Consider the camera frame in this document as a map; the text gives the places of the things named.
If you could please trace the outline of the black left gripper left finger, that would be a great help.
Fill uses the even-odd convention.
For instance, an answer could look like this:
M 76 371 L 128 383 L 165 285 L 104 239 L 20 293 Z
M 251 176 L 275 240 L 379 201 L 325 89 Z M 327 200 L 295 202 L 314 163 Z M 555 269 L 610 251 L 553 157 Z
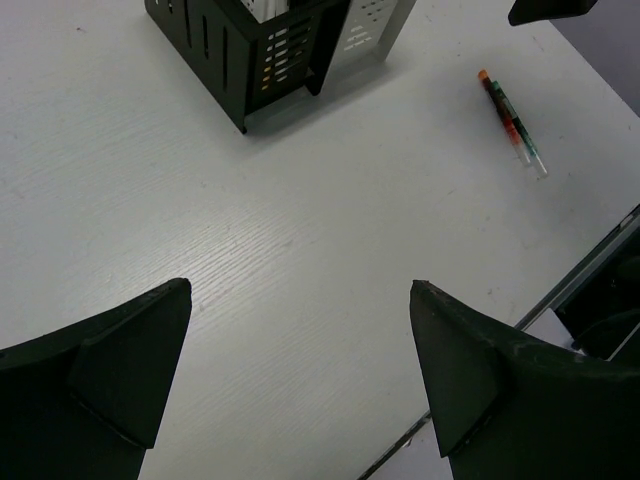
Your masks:
M 2 350 L 2 478 L 138 478 L 191 310 L 191 284 L 175 278 Z

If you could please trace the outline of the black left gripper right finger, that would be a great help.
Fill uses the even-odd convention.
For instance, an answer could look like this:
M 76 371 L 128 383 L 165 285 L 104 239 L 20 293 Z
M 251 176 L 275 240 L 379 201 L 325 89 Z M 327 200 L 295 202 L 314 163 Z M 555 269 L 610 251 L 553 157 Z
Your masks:
M 639 369 L 581 355 L 417 280 L 410 319 L 457 479 L 635 479 Z

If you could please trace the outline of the green capped marker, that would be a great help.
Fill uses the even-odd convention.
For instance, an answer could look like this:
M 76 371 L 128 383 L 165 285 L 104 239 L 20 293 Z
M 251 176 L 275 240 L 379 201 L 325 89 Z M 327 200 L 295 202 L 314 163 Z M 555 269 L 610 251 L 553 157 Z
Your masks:
M 522 122 L 520 116 L 518 115 L 517 111 L 515 110 L 515 108 L 513 107 L 513 105 L 511 104 L 509 98 L 507 97 L 507 95 L 505 94 L 505 92 L 503 91 L 503 89 L 501 88 L 500 84 L 498 81 L 493 80 L 492 81 L 492 86 L 495 88 L 496 92 L 498 93 L 498 95 L 500 96 L 501 100 L 503 101 L 503 103 L 505 104 L 509 114 L 511 115 L 512 121 L 514 123 L 514 126 L 518 132 L 518 134 L 520 135 L 525 148 L 527 150 L 527 154 L 529 156 L 529 160 L 530 163 L 536 168 L 537 172 L 538 172 L 538 176 L 540 178 L 547 178 L 549 173 L 548 170 L 546 168 L 546 166 L 544 165 L 544 163 L 542 162 L 542 159 L 540 157 L 539 151 L 537 146 L 535 145 L 533 139 L 531 138 L 528 130 L 526 129 L 524 123 Z

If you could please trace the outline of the orange capped marker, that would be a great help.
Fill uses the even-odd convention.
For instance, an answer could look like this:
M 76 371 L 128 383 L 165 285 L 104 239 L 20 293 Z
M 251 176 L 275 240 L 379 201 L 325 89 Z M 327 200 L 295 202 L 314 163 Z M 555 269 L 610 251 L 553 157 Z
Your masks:
M 489 77 L 487 71 L 486 70 L 479 71 L 478 79 L 480 80 L 486 93 L 489 95 L 494 105 L 494 108 L 496 110 L 496 113 L 503 125 L 503 128 L 509 138 L 509 141 L 512 147 L 516 151 L 518 158 L 525 166 L 530 166 L 531 161 L 525 151 L 524 142 L 521 139 L 520 134 L 516 129 L 516 126 L 513 122 L 513 119 L 509 111 L 507 110 L 507 107 L 504 101 L 501 99 L 500 95 L 498 94 L 497 89 L 493 86 L 492 80 Z

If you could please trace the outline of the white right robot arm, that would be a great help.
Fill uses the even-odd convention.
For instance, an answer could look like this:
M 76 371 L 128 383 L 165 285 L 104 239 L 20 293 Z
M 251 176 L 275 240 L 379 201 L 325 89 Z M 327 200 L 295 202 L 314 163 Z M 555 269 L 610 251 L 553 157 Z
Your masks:
M 508 14 L 511 26 L 587 14 L 598 0 L 516 0 Z

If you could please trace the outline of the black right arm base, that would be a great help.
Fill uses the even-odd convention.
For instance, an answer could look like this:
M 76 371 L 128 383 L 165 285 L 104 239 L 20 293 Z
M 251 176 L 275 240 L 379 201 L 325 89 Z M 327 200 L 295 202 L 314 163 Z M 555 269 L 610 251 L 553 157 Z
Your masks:
M 555 313 L 574 347 L 609 358 L 639 323 L 639 249 L 612 256 Z

